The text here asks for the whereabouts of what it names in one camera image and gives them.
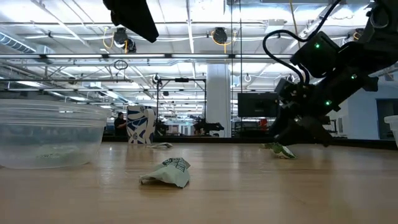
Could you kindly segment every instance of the white and blue cup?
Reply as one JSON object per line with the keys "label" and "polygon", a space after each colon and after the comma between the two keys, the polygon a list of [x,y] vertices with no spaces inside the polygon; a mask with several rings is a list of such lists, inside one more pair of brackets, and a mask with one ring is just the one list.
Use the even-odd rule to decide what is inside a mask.
{"label": "white and blue cup", "polygon": [[129,144],[152,144],[156,127],[156,107],[128,106],[127,134]]}

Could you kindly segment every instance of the person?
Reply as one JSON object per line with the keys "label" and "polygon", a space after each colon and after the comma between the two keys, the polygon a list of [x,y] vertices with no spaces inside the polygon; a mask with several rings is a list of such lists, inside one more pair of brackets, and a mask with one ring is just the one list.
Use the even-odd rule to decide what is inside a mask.
{"label": "person", "polygon": [[114,120],[114,133],[116,136],[127,136],[127,122],[122,112],[119,112],[118,118]]}

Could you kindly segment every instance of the wooden table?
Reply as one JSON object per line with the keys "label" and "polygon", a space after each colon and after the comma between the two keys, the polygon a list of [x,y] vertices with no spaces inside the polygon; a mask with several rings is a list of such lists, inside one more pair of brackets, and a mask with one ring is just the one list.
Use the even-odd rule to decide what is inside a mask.
{"label": "wooden table", "polygon": [[[80,167],[0,169],[0,223],[397,223],[398,152],[247,144],[101,145]],[[185,189],[139,185],[169,157],[192,167]]]}

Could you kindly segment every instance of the white pillar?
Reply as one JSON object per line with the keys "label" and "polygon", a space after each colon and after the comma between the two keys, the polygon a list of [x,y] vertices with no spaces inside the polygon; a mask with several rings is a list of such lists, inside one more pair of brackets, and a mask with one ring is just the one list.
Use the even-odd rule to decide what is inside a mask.
{"label": "white pillar", "polygon": [[220,137],[231,137],[231,76],[228,64],[207,65],[207,106],[208,123],[220,123],[224,131],[214,131]]}

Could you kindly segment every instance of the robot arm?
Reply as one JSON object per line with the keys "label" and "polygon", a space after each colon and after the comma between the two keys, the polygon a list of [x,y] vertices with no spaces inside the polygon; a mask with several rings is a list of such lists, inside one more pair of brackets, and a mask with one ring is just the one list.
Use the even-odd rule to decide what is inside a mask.
{"label": "robot arm", "polygon": [[[334,3],[330,12],[340,1]],[[289,145],[316,139],[327,146],[332,137],[323,128],[320,118],[332,110],[340,110],[338,105],[360,88],[378,91],[378,77],[369,75],[398,61],[398,1],[375,0],[371,7],[362,36],[357,42],[348,42],[342,47],[338,47],[325,33],[318,32],[320,27],[307,39],[301,39],[287,30],[274,31],[264,38],[266,53],[284,65],[285,62],[267,50],[267,38],[285,33],[306,42],[290,60],[305,72],[306,79],[295,67],[287,64],[299,72],[300,83],[281,80],[276,88],[283,106],[270,129],[275,141]],[[323,80],[317,85],[310,85],[310,75]]]}

